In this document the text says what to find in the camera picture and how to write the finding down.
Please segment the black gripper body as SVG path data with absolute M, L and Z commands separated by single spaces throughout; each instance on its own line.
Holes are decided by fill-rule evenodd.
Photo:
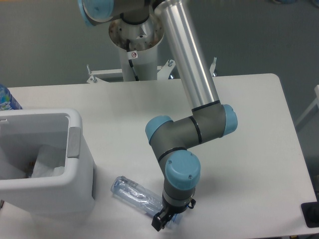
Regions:
M 186 209 L 193 209 L 195 206 L 195 200 L 191 198 L 187 200 L 182 206 L 176 206 L 169 203 L 165 198 L 162 198 L 162 212 L 166 212 L 168 215 L 180 214 L 186 211 Z

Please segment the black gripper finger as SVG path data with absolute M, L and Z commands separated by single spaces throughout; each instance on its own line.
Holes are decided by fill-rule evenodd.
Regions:
M 174 217 L 172 212 L 162 209 L 160 212 L 156 213 L 153 216 L 152 227 L 159 232 L 164 229 L 167 223 L 169 223 Z

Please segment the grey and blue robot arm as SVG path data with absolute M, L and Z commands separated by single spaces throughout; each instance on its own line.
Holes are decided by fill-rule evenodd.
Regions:
M 237 115 L 230 105 L 223 105 L 202 59 L 186 4 L 181 0 L 80 0 L 85 22 L 95 26 L 119 16 L 122 21 L 139 25 L 146 21 L 142 9 L 152 8 L 170 39 L 170 49 L 177 61 L 192 115 L 173 121 L 158 116 L 146 125 L 146 135 L 164 176 L 163 208 L 154 215 L 152 226 L 160 231 L 174 215 L 192 209 L 195 187 L 200 179 L 199 159 L 190 148 L 233 133 Z

